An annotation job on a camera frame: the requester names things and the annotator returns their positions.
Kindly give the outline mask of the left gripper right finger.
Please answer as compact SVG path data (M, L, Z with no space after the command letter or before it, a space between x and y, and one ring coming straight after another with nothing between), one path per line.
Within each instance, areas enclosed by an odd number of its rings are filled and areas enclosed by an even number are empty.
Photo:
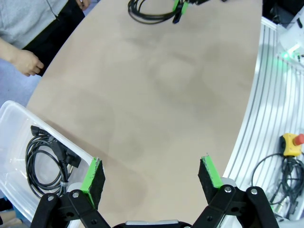
M216 228L225 216L235 216L243 228L279 227L262 188L224 184L210 156L200 159L198 177L208 205L193 228Z

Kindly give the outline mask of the person right hand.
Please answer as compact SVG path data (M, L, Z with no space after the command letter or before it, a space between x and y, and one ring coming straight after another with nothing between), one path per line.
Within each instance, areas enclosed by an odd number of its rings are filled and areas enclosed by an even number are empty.
M12 63L25 76L37 75L44 68L39 58L27 50L18 50Z

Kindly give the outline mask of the person left hand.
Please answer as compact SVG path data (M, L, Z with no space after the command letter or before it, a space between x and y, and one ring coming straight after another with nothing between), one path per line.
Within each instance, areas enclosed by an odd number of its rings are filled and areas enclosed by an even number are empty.
M76 2L82 11L86 10L91 4L90 0L76 0Z

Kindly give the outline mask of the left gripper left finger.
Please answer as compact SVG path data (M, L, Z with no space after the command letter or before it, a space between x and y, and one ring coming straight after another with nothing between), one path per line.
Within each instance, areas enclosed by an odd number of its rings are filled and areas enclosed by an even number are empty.
M103 163L93 158L80 189L58 196L42 196L31 222L32 228L67 228L70 221L80 220L86 228L108 228L98 212L105 183Z

